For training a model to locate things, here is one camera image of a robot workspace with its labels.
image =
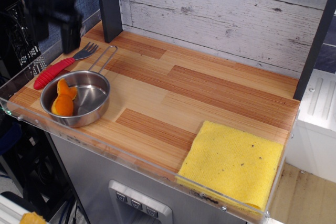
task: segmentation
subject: metal bowl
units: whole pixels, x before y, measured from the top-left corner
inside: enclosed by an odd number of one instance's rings
[[[73,101],[73,116],[59,116],[51,112],[51,106],[57,97],[57,82],[66,79],[70,87],[77,88]],[[42,91],[42,108],[51,117],[69,127],[82,127],[101,118],[109,106],[110,83],[99,73],[82,70],[66,73],[55,78]]]

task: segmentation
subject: red fork handle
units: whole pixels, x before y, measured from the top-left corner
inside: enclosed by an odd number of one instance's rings
[[[60,62],[52,65],[50,68],[42,71],[40,75],[34,82],[34,89],[44,88],[49,82],[51,82],[56,75],[58,75],[63,69],[73,64],[75,59],[73,57],[66,58],[61,60]]]

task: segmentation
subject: yellow sponge cloth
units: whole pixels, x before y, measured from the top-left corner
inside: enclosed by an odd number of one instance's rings
[[[205,121],[178,174],[265,211],[282,149],[279,143]],[[228,202],[179,176],[176,179],[179,184]]]

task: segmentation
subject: pot handle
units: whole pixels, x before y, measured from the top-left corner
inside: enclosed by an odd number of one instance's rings
[[[116,48],[115,51],[113,52],[113,54],[110,56],[110,58],[108,58],[108,60],[105,62],[104,66],[102,66],[102,68],[99,70],[98,73],[100,73],[105,67],[106,65],[110,62],[110,60],[112,59],[112,57],[116,54],[116,52],[118,51],[117,46],[109,46],[107,49],[105,49],[105,51],[99,56],[99,58],[92,64],[92,66],[89,68],[89,71],[91,71],[91,69],[97,64],[97,62],[101,59],[101,57],[103,57],[103,55],[111,48],[114,47]]]

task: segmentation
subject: wood grain surface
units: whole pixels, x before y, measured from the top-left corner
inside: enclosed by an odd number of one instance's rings
[[[81,47],[89,41],[98,51],[64,72],[88,69],[108,47],[101,23],[82,38]],[[205,120],[286,144],[299,107],[292,99],[298,80],[126,31],[110,44],[119,50],[102,72],[111,85],[109,108],[95,123],[65,129],[67,135],[96,139],[103,151],[116,147],[173,173]],[[34,112],[29,116],[48,118],[33,81],[10,101]]]

